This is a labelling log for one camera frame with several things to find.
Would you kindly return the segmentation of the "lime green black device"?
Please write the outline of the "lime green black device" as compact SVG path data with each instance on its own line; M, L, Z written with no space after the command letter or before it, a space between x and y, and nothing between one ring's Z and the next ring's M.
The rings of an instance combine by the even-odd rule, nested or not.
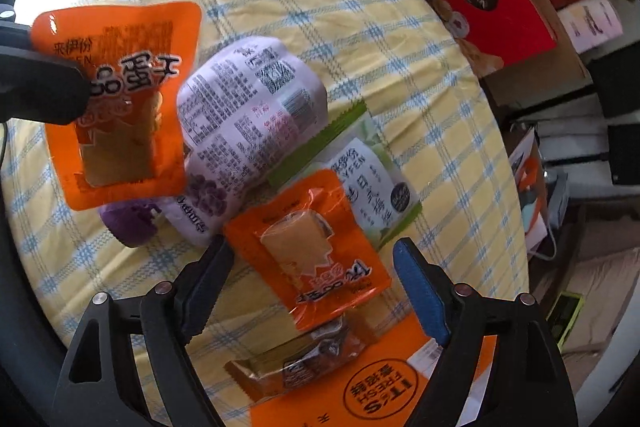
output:
M547 323L551 336L559 350L563 349L564 343L568 335L570 335L584 303L585 298L583 295L570 293L569 291L562 291L558 298L555 299L548 314Z

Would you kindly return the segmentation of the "orange white storage box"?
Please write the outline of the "orange white storage box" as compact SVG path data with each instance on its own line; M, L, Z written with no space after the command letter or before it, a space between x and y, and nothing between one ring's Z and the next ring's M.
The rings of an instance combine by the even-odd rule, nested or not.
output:
M253 426L402 426L442 348L411 313L347 363L312 383L254 405Z

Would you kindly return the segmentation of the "brown cardboard box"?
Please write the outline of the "brown cardboard box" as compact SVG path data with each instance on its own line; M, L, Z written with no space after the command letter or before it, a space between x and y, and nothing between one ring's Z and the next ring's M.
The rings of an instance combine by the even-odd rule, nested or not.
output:
M531 106L586 87L590 77L550 0L533 0L556 38L556 47L483 79L498 106Z

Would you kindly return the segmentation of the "orange snack packet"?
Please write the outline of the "orange snack packet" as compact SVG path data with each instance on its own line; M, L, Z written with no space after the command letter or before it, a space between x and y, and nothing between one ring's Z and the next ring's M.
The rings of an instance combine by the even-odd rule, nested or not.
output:
M35 49L74 62L89 87L79 117L46 127L70 208L183 189L177 94L194 66L201 21L193 1L84 5L36 17Z
M329 169L242 212L224 225L224 237L278 296L299 332L363 305L392 283Z

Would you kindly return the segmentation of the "green white snack packet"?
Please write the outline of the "green white snack packet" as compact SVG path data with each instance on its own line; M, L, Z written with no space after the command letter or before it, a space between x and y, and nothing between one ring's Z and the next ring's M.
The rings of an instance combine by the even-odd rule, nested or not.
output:
M294 150L267 180L280 190L323 169L340 179L357 225L376 249L408 227L422 210L363 102Z

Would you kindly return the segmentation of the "white purple jelly pouch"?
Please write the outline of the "white purple jelly pouch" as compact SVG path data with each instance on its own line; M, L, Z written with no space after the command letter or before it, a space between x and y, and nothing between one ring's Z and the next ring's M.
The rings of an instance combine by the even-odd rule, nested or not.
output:
M177 109L186 187L99 210L127 247L149 242L162 219L207 245L246 193L328 123L323 83L274 37L247 37L212 56L180 87Z

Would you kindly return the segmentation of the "gold snack bar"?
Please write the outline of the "gold snack bar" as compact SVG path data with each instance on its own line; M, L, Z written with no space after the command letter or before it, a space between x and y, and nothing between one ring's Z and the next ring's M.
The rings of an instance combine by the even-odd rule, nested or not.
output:
M340 369L377 341L361 314L350 311L260 355L229 361L224 370L253 402L260 402Z

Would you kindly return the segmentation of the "yellow plaid bed sheet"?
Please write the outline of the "yellow plaid bed sheet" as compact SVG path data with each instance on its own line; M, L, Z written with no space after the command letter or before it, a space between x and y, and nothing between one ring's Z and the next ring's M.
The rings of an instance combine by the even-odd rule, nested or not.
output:
M160 3L175 0L75 0ZM198 53L271 36L304 61L328 92L329 113L370 110L388 153L422 210L406 230L431 262L480 293L512 299L528 287L525 237L500 131L472 69L423 0L194 0ZM1 363L48 416L66 348L91 298L145 294L173 280L201 249L168 223L144 246L114 239L96 210L68 208L39 122L11 120L1 184L9 289L1 303Z

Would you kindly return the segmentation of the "pink white small box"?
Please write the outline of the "pink white small box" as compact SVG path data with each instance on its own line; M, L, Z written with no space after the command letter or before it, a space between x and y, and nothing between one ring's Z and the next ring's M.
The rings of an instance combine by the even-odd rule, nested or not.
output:
M578 54L624 34L610 0L580 0L559 10L558 17Z

